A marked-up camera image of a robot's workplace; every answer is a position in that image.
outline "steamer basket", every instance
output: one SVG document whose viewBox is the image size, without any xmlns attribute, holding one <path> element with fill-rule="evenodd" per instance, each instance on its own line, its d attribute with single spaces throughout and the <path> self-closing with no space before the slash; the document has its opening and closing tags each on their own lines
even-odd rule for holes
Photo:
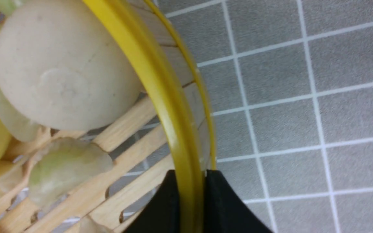
<svg viewBox="0 0 373 233">
<path fill-rule="evenodd" d="M 0 232 L 52 232 L 71 217 L 91 217 L 114 232 L 122 232 L 139 215 L 123 222 L 121 213 L 159 186 L 166 172 L 175 169 L 181 209 L 181 232 L 201 232 L 203 186 L 206 169 L 215 169 L 216 145 L 210 104 L 200 72 L 171 23 L 149 0 L 83 0 L 107 28 L 128 57 L 148 95 L 126 114 L 95 135 L 93 142 L 113 152 L 156 116 L 155 124 L 115 160 L 114 168 L 74 189 L 48 214 L 36 218 L 39 208 L 28 198 L 12 205 L 26 189 L 33 166 L 32 155 L 53 139 L 87 139 L 86 131 L 44 128 L 31 143 L 13 142 L 5 159 L 31 155 L 23 180 L 0 199 Z M 109 187 L 167 143 L 164 156 L 139 177 L 108 196 Z M 79 232 L 80 222 L 66 232 Z"/>
</svg>

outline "white bun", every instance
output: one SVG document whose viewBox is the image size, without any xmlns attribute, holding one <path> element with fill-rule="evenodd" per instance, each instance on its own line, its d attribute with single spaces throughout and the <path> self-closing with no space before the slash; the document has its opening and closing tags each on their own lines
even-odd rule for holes
<svg viewBox="0 0 373 233">
<path fill-rule="evenodd" d="M 1 29 L 0 87 L 19 112 L 39 124 L 90 130 L 123 115 L 141 83 L 81 0 L 32 0 Z"/>
</svg>

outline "yellow rim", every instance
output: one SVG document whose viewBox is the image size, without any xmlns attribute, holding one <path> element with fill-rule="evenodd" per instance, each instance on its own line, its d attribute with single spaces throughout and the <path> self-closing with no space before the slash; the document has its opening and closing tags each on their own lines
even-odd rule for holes
<svg viewBox="0 0 373 233">
<path fill-rule="evenodd" d="M 193 56 L 189 52 L 187 46 L 185 45 L 184 41 L 179 36 L 178 32 L 172 26 L 171 22 L 161 13 L 161 11 L 155 6 L 151 0 L 145 0 L 145 2 L 149 5 L 149 7 L 153 10 L 153 12 L 159 17 L 159 19 L 163 22 L 165 27 L 168 29 L 169 33 L 175 40 L 176 44 L 178 45 L 179 49 L 181 50 L 182 54 L 185 57 L 185 60 L 188 62 L 188 66 L 191 69 L 192 73 L 194 74 L 195 82 L 197 83 L 199 92 L 201 94 L 201 98 L 204 102 L 205 108 L 205 115 L 208 122 L 208 129 L 210 131 L 210 143 L 211 143 L 211 169 L 216 170 L 217 168 L 217 161 L 216 161 L 216 154 L 217 154 L 217 140 L 216 140 L 216 132 L 214 127 L 214 121 L 211 116 L 211 104 L 210 99 L 208 97 L 207 89 L 205 87 L 204 81 L 202 80 L 201 73 L 197 67 L 196 62 L 193 59 Z"/>
<path fill-rule="evenodd" d="M 202 232 L 201 149 L 191 109 L 164 52 L 125 0 L 83 0 L 114 37 L 145 86 L 166 132 L 180 195 L 181 232 Z"/>
</svg>

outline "bamboo basket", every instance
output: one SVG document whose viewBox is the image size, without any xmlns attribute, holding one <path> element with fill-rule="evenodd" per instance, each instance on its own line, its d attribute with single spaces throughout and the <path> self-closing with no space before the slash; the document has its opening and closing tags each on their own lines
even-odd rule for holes
<svg viewBox="0 0 373 233">
<path fill-rule="evenodd" d="M 216 145 L 208 95 L 200 72 L 171 23 L 149 0 L 83 0 L 107 28 L 139 75 L 147 95 L 95 136 L 93 142 L 112 152 L 157 115 L 161 124 L 114 160 L 114 168 L 85 182 L 44 217 L 28 198 L 12 201 L 26 188 L 33 154 L 53 139 L 87 135 L 86 131 L 40 131 L 31 143 L 12 143 L 5 158 L 31 158 L 22 182 L 0 198 L 0 233 L 52 232 L 68 218 L 89 216 L 114 232 L 122 232 L 139 215 L 123 222 L 121 213 L 157 187 L 175 169 L 181 200 L 181 232 L 201 232 L 205 170 L 215 169 Z M 108 188 L 164 144 L 170 154 L 113 196 Z M 80 222 L 66 232 L 77 233 Z"/>
</svg>

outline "gray grid mat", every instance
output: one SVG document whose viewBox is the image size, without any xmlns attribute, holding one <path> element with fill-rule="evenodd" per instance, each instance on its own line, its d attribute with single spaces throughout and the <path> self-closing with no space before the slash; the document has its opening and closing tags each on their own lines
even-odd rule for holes
<svg viewBox="0 0 373 233">
<path fill-rule="evenodd" d="M 274 232 L 373 232 L 373 0 L 158 0 L 209 89 L 218 166 Z"/>
</svg>

